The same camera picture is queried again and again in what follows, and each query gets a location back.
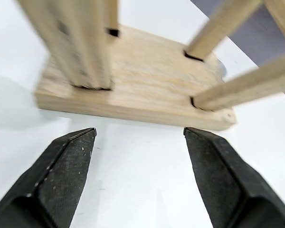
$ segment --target wood grain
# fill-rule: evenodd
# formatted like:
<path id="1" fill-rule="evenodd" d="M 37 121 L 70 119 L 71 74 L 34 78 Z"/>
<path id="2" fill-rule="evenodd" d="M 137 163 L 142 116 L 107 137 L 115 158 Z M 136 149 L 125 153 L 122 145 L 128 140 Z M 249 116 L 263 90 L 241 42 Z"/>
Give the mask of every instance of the wood grain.
<path id="1" fill-rule="evenodd" d="M 72 85 L 109 88 L 101 0 L 18 0 Z"/>
<path id="2" fill-rule="evenodd" d="M 264 0 L 264 3 L 285 35 L 285 0 Z"/>
<path id="3" fill-rule="evenodd" d="M 219 110 L 279 92 L 285 92 L 285 55 L 196 94 L 194 105 L 203 110 Z"/>
<path id="4" fill-rule="evenodd" d="M 36 91 L 38 106 L 213 130 L 224 130 L 235 123 L 231 109 L 206 112 L 190 102 L 192 93 L 222 81 L 220 64 L 214 55 L 205 62 L 195 61 L 183 55 L 184 45 L 180 43 L 133 28 L 120 29 L 121 37 L 112 37 L 109 44 L 112 91 L 70 86 L 50 61 Z"/>
<path id="5" fill-rule="evenodd" d="M 187 55 L 204 59 L 262 5 L 262 0 L 224 0 L 208 23 L 186 47 Z"/>

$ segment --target wooden stool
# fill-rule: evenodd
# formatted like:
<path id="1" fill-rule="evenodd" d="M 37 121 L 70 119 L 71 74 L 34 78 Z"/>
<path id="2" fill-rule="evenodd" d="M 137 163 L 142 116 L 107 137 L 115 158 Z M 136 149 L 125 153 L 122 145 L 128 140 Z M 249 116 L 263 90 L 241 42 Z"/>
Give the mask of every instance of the wooden stool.
<path id="1" fill-rule="evenodd" d="M 224 83 L 211 54 L 261 0 L 225 1 L 187 47 L 120 26 L 118 0 L 18 2 L 52 54 L 40 108 L 224 130 L 232 106 L 285 92 L 285 56 Z M 264 2 L 285 34 L 285 0 Z"/>

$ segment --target mortise joint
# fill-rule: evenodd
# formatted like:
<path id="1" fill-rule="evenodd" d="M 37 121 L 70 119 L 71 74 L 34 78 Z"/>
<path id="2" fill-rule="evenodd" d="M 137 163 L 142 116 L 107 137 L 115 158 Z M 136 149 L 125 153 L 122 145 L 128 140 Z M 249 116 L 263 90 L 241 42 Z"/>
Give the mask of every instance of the mortise joint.
<path id="1" fill-rule="evenodd" d="M 184 56 L 187 57 L 187 58 L 191 58 L 191 59 L 194 59 L 194 60 L 198 60 L 198 61 L 204 62 L 204 60 L 201 59 L 201 58 L 197 58 L 197 57 L 193 57 L 193 56 L 188 55 L 185 50 L 184 50 Z"/>
<path id="2" fill-rule="evenodd" d="M 119 37 L 119 30 L 118 29 L 111 29 L 107 28 L 107 33 L 114 37 Z"/>

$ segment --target plywood board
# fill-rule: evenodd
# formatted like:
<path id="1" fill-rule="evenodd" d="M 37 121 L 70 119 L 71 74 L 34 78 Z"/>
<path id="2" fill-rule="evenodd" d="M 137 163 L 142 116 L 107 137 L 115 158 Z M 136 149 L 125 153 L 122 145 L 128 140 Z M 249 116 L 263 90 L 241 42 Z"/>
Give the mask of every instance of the plywood board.
<path id="1" fill-rule="evenodd" d="M 113 88 L 95 91 L 69 85 L 50 60 L 36 90 L 40 108 L 159 124 L 224 130 L 236 122 L 232 109 L 203 111 L 190 97 L 221 82 L 214 55 L 186 58 L 184 45 L 121 26 L 108 37 Z"/>

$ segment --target dark gap in joint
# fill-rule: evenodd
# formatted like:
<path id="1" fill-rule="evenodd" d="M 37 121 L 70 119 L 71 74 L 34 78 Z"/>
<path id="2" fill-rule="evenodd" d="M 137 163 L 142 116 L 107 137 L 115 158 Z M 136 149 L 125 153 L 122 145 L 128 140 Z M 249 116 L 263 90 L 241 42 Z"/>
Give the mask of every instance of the dark gap in joint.
<path id="1" fill-rule="evenodd" d="M 185 50 L 184 50 L 184 56 L 187 57 L 187 58 L 191 58 L 191 59 L 194 59 L 194 60 L 198 60 L 198 61 L 204 62 L 204 60 L 201 59 L 201 58 L 197 58 L 197 57 L 193 57 L 193 56 L 188 55 Z"/>

